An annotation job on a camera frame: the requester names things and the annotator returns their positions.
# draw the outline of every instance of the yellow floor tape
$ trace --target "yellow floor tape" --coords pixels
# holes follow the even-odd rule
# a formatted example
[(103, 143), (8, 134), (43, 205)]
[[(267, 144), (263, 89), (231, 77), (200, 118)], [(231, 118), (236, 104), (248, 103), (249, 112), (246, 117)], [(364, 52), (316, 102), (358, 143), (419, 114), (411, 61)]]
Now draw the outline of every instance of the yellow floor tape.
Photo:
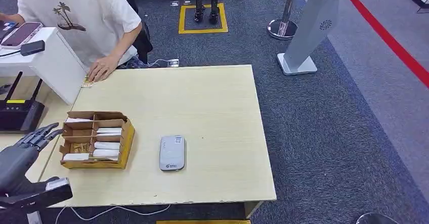
[[(204, 5), (206, 8), (211, 8), (211, 5)], [(180, 7), (180, 18), (179, 18), (179, 34), (184, 33), (226, 33), (228, 32), (227, 17), (225, 15), (225, 6), (223, 3), (218, 4), (219, 17), (221, 18), (221, 28), (212, 29), (189, 29), (185, 30), (185, 13), (186, 9), (196, 8), (196, 6), (182, 6)]]

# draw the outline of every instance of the stand base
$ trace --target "stand base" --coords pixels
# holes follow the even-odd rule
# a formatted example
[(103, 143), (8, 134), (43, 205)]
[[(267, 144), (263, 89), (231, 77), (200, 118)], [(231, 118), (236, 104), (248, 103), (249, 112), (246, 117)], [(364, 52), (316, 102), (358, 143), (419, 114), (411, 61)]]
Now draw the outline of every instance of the stand base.
[(290, 75), (298, 75), (298, 74), (306, 74), (306, 73), (314, 73), (317, 71), (316, 65), (314, 64), (311, 57), (307, 57), (307, 59), (301, 64), (300, 67), (296, 70), (290, 70), (287, 66), (287, 62), (284, 59), (284, 53), (280, 53), (277, 55), (277, 60), (279, 61), (280, 67), (283, 70), (283, 74), (286, 76)]
[(296, 30), (298, 29), (298, 25), (292, 21), (287, 23), (286, 32), (284, 35), (279, 35), (280, 24), (282, 23), (281, 19), (273, 20), (268, 24), (268, 32), (270, 35), (277, 39), (288, 40), (293, 39), (295, 36)]

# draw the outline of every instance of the red floor line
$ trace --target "red floor line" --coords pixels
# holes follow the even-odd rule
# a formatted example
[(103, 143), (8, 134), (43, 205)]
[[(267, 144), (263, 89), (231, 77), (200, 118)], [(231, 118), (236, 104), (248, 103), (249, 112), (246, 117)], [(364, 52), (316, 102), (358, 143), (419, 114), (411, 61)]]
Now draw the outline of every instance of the red floor line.
[(408, 51), (396, 41), (395, 38), (383, 27), (383, 25), (369, 12), (369, 10), (359, 1), (350, 0), (359, 13), (384, 40), (390, 49), (404, 62), (404, 64), (416, 75), (423, 84), (429, 87), (429, 72), (416, 61)]

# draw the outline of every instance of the black charger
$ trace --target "black charger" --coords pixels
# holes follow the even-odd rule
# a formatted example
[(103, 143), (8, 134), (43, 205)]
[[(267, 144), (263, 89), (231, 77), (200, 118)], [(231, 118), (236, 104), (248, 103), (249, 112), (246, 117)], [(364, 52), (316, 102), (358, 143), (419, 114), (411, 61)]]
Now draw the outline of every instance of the black charger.
[(43, 40), (21, 45), (22, 56), (29, 56), (42, 51), (45, 51), (45, 42)]

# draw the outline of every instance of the light wooden tabletop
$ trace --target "light wooden tabletop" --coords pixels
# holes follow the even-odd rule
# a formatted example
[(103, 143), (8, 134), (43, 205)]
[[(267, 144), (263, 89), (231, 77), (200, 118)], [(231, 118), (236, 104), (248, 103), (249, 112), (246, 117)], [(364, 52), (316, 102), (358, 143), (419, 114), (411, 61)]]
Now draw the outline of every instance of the light wooden tabletop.
[[(12, 84), (14, 77), (0, 77), (0, 86), (4, 84)], [(19, 80), (18, 86), (12, 95), (12, 99), (30, 99), (34, 89), (36, 88), (38, 77), (22, 77)], [(0, 100), (4, 100), (6, 95), (1, 95)], [(63, 122), (67, 118), (67, 112), (71, 109), (70, 105), (64, 103), (64, 101), (52, 91), (46, 84), (42, 84), (40, 91), (37, 95), (36, 100), (45, 105), (44, 114), (39, 122), (39, 126), (46, 126), (55, 122)], [(0, 134), (0, 151), (5, 147), (15, 144), (19, 141), (23, 135)], [(26, 176), (31, 182), (36, 182), (40, 178), (49, 157), (51, 156), (52, 150), (54, 149), (55, 143), (58, 137), (53, 139), (39, 154), (39, 157), (35, 163), (30, 167)]]
[[(121, 111), (136, 135), (125, 170), (67, 169), (60, 138), (41, 177), (70, 179), (73, 198), (56, 207), (276, 199), (250, 65), (116, 70), (82, 88), (73, 110)], [(180, 171), (159, 169), (168, 135), (186, 138)]]

